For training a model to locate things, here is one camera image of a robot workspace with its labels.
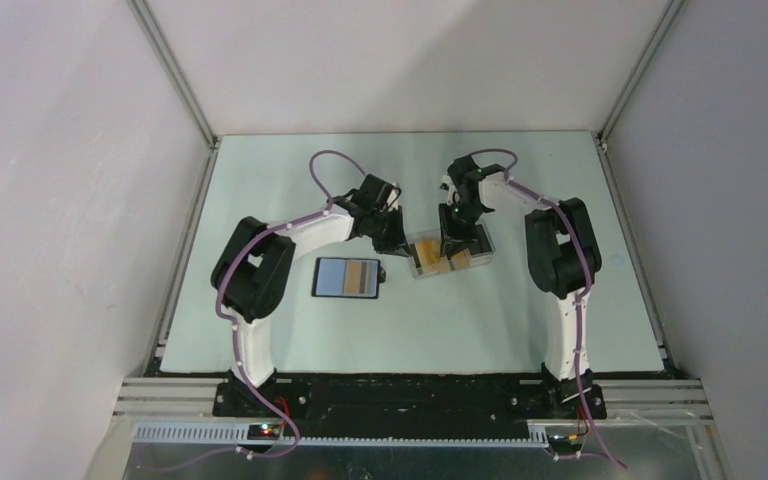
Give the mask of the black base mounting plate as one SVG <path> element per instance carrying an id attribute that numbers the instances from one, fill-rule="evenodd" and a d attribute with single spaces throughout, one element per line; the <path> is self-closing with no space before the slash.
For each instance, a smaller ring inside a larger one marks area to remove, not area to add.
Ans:
<path id="1" fill-rule="evenodd" d="M 212 414 L 289 417 L 305 440 L 529 440 L 536 420 L 606 419 L 590 372 L 582 385 L 537 373 L 275 373 L 251 392 L 227 373 Z"/>

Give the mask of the aluminium frame post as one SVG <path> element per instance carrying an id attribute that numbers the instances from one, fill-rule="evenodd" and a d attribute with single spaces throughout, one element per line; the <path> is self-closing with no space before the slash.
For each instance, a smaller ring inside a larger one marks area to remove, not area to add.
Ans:
<path id="1" fill-rule="evenodd" d="M 172 45 L 157 18 L 154 9 L 146 0 L 127 0 L 135 20 L 143 31 L 149 46 L 154 52 L 171 86 L 180 99 L 186 113 L 209 148 L 214 148 L 218 136 L 210 125 L 207 115 L 197 95 L 178 61 Z"/>
<path id="2" fill-rule="evenodd" d="M 640 54 L 623 83 L 619 94 L 610 108 L 608 115 L 598 131 L 597 138 L 601 144 L 607 144 L 610 136 L 619 124 L 626 107 L 630 103 L 638 86 L 649 70 L 662 44 L 670 34 L 673 25 L 678 20 L 686 4 L 685 0 L 669 0 L 663 8 L 654 28 L 647 37 Z"/>

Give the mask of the right aluminium frame post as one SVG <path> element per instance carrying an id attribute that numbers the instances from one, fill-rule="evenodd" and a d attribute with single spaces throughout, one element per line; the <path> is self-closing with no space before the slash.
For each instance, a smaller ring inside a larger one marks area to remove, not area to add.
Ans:
<path id="1" fill-rule="evenodd" d="M 610 108 L 608 115 L 598 131 L 597 138 L 601 144 L 607 144 L 610 136 L 619 124 L 626 107 L 630 103 L 638 86 L 649 70 L 662 44 L 670 34 L 673 25 L 678 20 L 686 4 L 685 0 L 669 0 L 663 8 L 654 28 L 647 37 L 640 54 L 623 83 L 619 94 Z"/>

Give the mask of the black card holder wallet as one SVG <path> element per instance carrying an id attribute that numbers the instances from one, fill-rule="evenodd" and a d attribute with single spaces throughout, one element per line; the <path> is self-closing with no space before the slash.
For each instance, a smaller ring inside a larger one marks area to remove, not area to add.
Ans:
<path id="1" fill-rule="evenodd" d="M 379 259 L 319 257 L 311 295 L 317 298 L 377 299 L 387 273 Z"/>

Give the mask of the controller board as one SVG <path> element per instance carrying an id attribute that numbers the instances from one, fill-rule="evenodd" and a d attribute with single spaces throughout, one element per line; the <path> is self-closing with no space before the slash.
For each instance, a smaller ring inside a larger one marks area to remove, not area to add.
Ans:
<path id="1" fill-rule="evenodd" d="M 249 442 L 274 442 L 282 438 L 284 425 L 281 423 L 253 423 L 246 431 Z"/>
<path id="2" fill-rule="evenodd" d="M 555 461 L 578 459 L 582 456 L 587 433 L 550 435 L 546 451 Z"/>

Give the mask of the left aluminium frame post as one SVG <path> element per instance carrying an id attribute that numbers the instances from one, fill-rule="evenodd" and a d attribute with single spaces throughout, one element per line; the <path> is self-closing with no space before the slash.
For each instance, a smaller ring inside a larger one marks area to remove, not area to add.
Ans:
<path id="1" fill-rule="evenodd" d="M 127 0 L 135 20 L 143 31 L 149 46 L 154 52 L 171 86 L 180 99 L 186 113 L 209 148 L 214 148 L 218 136 L 210 125 L 207 115 L 197 95 L 178 61 L 172 45 L 157 18 L 154 9 L 146 0 Z"/>

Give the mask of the left controller board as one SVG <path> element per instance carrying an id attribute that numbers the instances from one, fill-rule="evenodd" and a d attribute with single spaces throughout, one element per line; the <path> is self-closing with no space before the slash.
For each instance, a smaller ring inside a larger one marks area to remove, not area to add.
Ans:
<path id="1" fill-rule="evenodd" d="M 249 442 L 274 442 L 282 438 L 284 425 L 281 423 L 253 423 L 246 431 Z"/>

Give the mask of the black credit card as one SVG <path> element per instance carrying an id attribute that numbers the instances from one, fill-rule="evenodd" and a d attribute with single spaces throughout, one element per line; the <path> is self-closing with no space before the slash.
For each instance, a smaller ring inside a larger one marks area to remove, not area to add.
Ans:
<path id="1" fill-rule="evenodd" d="M 473 257 L 483 257 L 492 255 L 494 247 L 489 234 L 483 224 L 477 224 L 474 228 L 476 240 L 469 247 L 470 255 Z"/>

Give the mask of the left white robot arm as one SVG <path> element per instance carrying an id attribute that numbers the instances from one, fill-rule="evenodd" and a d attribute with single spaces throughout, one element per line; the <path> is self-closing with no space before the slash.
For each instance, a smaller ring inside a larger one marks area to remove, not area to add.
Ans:
<path id="1" fill-rule="evenodd" d="M 240 220 L 210 277 L 215 313 L 232 331 L 231 370 L 245 382 L 237 402 L 252 416 L 276 403 L 266 381 L 276 367 L 271 353 L 270 316 L 282 301 L 295 260 L 326 246 L 368 238 L 380 255 L 406 257 L 402 188 L 368 174 L 358 188 L 326 200 L 302 217 L 268 224 Z"/>

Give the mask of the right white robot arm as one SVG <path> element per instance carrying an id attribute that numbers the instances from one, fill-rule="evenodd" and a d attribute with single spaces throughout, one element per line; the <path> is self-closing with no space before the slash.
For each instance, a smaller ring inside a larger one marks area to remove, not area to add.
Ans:
<path id="1" fill-rule="evenodd" d="M 452 256 L 478 241 L 482 215 L 504 213 L 522 224 L 528 272 L 536 287 L 555 297 L 557 314 L 547 322 L 544 366 L 557 381 L 541 392 L 545 411 L 566 418 L 582 403 L 571 381 L 589 369 L 586 358 L 586 304 L 601 269 L 601 252 L 585 203 L 557 200 L 513 180 L 511 166 L 480 166 L 473 153 L 448 166 L 439 205 L 442 256 Z"/>

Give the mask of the right controller board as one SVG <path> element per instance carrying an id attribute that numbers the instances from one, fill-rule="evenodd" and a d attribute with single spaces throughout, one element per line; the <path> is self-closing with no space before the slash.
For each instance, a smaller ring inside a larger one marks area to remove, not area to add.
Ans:
<path id="1" fill-rule="evenodd" d="M 546 451 L 555 461 L 578 459 L 582 456 L 587 433 L 550 435 Z"/>

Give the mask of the orange credit card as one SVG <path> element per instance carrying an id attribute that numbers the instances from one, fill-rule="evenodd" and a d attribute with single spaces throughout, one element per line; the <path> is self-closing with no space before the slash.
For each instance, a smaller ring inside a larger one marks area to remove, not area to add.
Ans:
<path id="1" fill-rule="evenodd" d="M 410 247 L 414 273 L 417 276 L 465 270 L 471 264 L 468 251 L 459 252 L 454 257 L 440 256 L 440 241 L 437 239 L 424 238 L 411 244 Z"/>
<path id="2" fill-rule="evenodd" d="M 377 263 L 368 259 L 348 259 L 343 280 L 343 294 L 373 297 L 377 280 Z"/>

